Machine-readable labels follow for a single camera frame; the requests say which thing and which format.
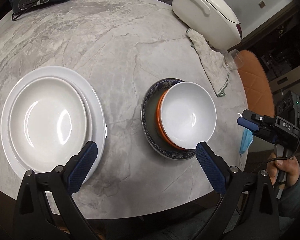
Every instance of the blue face mask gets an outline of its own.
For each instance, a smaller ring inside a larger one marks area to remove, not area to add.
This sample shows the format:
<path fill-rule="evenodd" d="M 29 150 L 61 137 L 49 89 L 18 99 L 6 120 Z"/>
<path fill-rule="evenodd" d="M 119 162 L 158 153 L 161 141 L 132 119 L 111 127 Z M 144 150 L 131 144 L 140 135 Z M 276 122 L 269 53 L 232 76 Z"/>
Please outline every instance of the blue face mask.
<path fill-rule="evenodd" d="M 244 129 L 242 134 L 241 146 L 240 146 L 240 155 L 244 154 L 248 147 L 253 142 L 252 132 L 248 129 Z"/>

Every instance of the clear plastic cup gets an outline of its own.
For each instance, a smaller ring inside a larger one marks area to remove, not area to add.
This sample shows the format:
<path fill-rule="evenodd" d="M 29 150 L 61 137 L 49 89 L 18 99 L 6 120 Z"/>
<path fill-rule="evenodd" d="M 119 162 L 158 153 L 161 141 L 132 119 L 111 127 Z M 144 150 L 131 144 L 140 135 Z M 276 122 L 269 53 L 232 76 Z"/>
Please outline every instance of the clear plastic cup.
<path fill-rule="evenodd" d="M 224 61 L 226 67 L 231 71 L 237 70 L 243 66 L 242 57 L 239 51 L 237 51 L 236 49 L 233 49 L 230 52 L 224 54 Z"/>

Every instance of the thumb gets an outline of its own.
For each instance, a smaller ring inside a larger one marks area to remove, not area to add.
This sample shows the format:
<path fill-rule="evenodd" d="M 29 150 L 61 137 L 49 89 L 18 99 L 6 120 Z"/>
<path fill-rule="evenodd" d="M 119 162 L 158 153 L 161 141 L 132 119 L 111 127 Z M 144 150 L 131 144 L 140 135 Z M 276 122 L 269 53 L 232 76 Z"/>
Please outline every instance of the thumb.
<path fill-rule="evenodd" d="M 295 175 L 299 171 L 299 163 L 295 156 L 289 160 L 277 160 L 275 165 L 279 170 L 285 171 L 290 175 Z"/>

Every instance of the blue and white patterned bowl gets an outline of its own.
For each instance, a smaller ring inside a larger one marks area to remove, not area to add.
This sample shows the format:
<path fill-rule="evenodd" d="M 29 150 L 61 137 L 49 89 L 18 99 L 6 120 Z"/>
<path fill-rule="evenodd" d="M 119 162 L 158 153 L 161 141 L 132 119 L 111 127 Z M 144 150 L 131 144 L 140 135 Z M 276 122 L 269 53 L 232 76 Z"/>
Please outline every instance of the blue and white patterned bowl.
<path fill-rule="evenodd" d="M 183 81 L 175 78 L 165 78 L 149 88 L 141 104 L 141 124 L 148 142 L 156 152 L 166 158 L 187 160 L 195 156 L 195 149 L 178 150 L 169 145 L 158 135 L 154 121 L 155 110 L 160 96 L 170 87 L 180 82 Z"/>

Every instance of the white towel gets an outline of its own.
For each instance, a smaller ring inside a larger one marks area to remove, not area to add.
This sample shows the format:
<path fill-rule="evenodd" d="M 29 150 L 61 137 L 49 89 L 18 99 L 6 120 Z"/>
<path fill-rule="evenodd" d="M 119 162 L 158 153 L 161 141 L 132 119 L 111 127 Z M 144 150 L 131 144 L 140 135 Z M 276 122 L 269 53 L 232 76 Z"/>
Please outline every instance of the white towel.
<path fill-rule="evenodd" d="M 191 28 L 187 29 L 186 35 L 191 39 L 199 55 L 201 65 L 217 97 L 225 96 L 229 72 L 224 66 L 223 55 L 220 52 L 212 50 L 205 38 L 195 30 Z"/>

